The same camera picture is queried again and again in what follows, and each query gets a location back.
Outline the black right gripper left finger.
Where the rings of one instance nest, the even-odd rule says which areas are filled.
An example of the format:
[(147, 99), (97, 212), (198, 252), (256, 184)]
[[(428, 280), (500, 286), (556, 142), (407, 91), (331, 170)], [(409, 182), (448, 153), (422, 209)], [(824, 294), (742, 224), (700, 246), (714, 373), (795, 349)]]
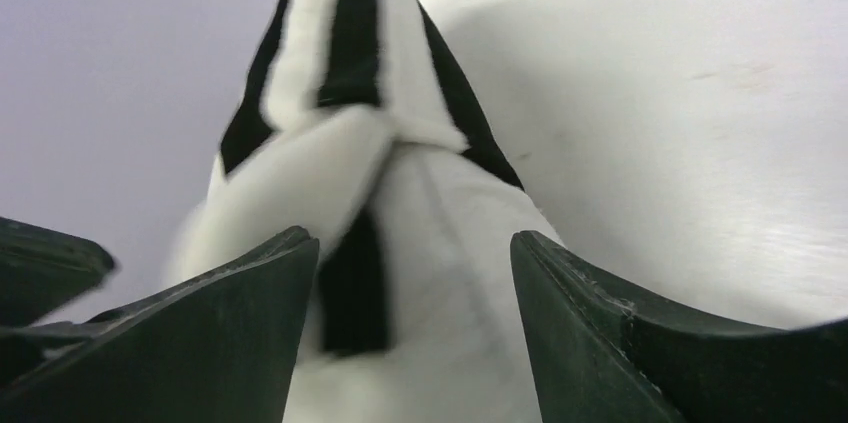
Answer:
[(87, 322), (96, 386), (3, 388), (5, 422), (279, 422), (319, 243), (291, 228), (237, 260)]

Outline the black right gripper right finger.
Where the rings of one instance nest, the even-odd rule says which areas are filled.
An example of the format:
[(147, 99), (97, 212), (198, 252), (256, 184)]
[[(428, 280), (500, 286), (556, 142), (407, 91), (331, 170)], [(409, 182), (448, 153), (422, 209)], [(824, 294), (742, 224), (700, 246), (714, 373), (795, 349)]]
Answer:
[(546, 422), (843, 422), (847, 324), (780, 330), (712, 315), (536, 231), (511, 264)]

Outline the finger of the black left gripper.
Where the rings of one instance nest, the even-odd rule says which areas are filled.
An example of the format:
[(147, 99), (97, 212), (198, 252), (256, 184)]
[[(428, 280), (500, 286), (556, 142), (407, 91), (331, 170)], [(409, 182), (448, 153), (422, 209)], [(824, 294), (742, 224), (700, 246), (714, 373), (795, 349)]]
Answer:
[(1, 329), (3, 388), (90, 387), (103, 375), (93, 370), (89, 353), (104, 323), (63, 321)]
[(98, 243), (1, 219), (1, 324), (28, 326), (99, 287), (116, 269)]

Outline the white pillow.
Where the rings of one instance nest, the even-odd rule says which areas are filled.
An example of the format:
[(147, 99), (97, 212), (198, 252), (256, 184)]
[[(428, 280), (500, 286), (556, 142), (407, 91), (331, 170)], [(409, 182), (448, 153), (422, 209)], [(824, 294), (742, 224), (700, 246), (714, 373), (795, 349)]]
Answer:
[(404, 143), (354, 105), (320, 112), (216, 174), (165, 270), (175, 285), (306, 228), (328, 259), (374, 213), (393, 349), (335, 359), (305, 327), (288, 422), (537, 422), (541, 418), (509, 256), (512, 236), (554, 229), (520, 189), (443, 148)]

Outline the black white striped pillowcase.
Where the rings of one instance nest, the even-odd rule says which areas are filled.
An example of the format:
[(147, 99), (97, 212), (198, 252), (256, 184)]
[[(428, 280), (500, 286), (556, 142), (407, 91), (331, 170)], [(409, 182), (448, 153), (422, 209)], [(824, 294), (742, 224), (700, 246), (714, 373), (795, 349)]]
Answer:
[[(354, 105), (390, 118), (402, 142), (451, 151), (525, 193), (419, 0), (278, 0), (220, 140), (207, 196), (216, 174), (231, 175), (272, 138)], [(338, 253), (323, 259), (320, 244), (314, 319), (306, 324), (316, 324), (318, 350), (334, 358), (396, 344), (374, 213), (357, 210), (351, 222)]]

